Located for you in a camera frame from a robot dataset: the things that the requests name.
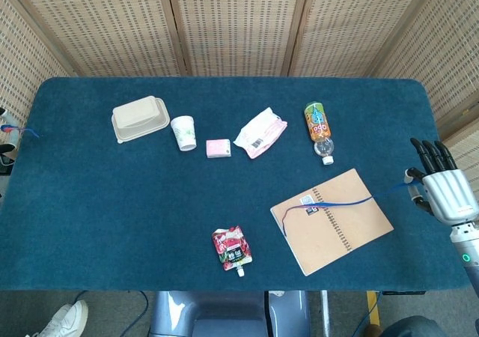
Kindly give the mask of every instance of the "notebook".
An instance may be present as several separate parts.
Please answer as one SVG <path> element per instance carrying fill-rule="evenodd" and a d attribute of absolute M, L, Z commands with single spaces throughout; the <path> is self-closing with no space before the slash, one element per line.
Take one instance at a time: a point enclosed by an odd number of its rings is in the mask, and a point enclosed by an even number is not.
<path fill-rule="evenodd" d="M 283 234 L 281 219 L 291 206 L 316 202 L 354 202 L 371 196 L 353 168 L 271 208 Z M 372 198 L 363 204 L 290 210 L 284 219 L 290 245 L 308 276 L 355 249 L 393 230 Z"/>

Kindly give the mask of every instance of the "notebook spiral binding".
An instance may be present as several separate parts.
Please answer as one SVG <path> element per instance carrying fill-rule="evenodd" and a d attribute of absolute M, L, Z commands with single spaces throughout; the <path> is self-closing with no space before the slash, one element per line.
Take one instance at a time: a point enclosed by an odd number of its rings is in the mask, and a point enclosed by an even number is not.
<path fill-rule="evenodd" d="M 314 194 L 315 199 L 318 202 L 324 202 L 323 197 L 321 196 L 320 192 L 316 188 L 313 188 L 313 194 Z M 346 248 L 346 250 L 348 252 L 351 251 L 352 250 L 351 245 L 348 242 L 348 240 L 346 239 L 346 237 L 344 236 L 344 234 L 343 234 L 341 228 L 339 227 L 338 223 L 336 222 L 335 215 L 332 214 L 332 212 L 330 211 L 330 209 L 328 207 L 324 207 L 323 211 L 325 212 L 326 216 L 328 217 L 328 220 L 330 221 L 333 229 L 336 230 L 336 233 L 338 234 L 338 236 L 339 236 L 341 242 L 343 243 L 344 247 Z"/>

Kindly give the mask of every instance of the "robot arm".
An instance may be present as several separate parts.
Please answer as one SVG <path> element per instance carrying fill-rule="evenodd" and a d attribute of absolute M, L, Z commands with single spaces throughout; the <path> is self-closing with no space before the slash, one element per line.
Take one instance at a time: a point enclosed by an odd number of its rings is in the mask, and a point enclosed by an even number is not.
<path fill-rule="evenodd" d="M 451 241 L 479 297 L 479 206 L 471 185 L 459 170 L 448 148 L 441 142 L 411 139 L 426 173 L 408 168 L 404 182 L 424 185 L 427 200 L 414 185 L 408 186 L 417 207 L 452 227 Z"/>

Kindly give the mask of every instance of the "dark pants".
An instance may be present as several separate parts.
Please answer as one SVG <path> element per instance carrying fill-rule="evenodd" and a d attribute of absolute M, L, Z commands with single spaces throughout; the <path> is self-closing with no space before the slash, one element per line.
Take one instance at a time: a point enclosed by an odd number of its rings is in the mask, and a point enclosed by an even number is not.
<path fill-rule="evenodd" d="M 381 337 L 447 337 L 435 321 L 422 316 L 404 318 L 387 328 Z"/>

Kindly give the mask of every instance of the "plastic bottle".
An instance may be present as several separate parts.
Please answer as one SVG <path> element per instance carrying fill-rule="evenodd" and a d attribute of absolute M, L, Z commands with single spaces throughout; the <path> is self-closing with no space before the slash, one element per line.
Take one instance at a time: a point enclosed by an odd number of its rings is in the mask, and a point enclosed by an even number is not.
<path fill-rule="evenodd" d="M 305 118 L 309 135 L 314 141 L 314 151 L 323 158 L 324 165 L 331 165 L 334 162 L 332 151 L 335 144 L 330 139 L 331 130 L 326 120 L 323 104 L 313 101 L 306 105 Z"/>

